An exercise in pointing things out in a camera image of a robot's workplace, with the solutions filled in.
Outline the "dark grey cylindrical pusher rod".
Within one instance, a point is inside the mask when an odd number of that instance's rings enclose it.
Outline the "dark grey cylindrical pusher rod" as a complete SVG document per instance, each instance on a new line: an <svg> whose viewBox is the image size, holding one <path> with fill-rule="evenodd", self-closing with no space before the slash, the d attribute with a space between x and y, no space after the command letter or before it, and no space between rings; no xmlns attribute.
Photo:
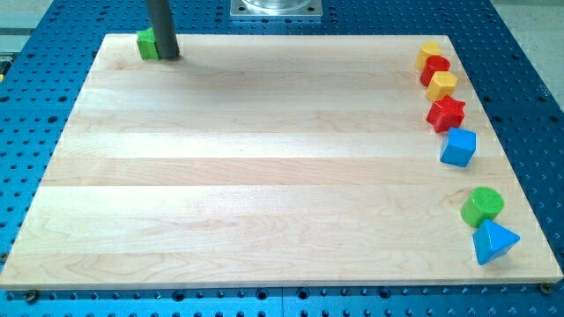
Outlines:
<svg viewBox="0 0 564 317"><path fill-rule="evenodd" d="M172 11L168 0L146 0L156 46L162 59L175 60L180 56Z"/></svg>

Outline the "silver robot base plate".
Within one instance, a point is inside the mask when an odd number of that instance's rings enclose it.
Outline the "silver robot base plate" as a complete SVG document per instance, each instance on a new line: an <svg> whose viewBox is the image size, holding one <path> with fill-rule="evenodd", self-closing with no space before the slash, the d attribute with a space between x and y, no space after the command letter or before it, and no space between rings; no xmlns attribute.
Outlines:
<svg viewBox="0 0 564 317"><path fill-rule="evenodd" d="M232 0L232 18L321 17L322 0Z"/></svg>

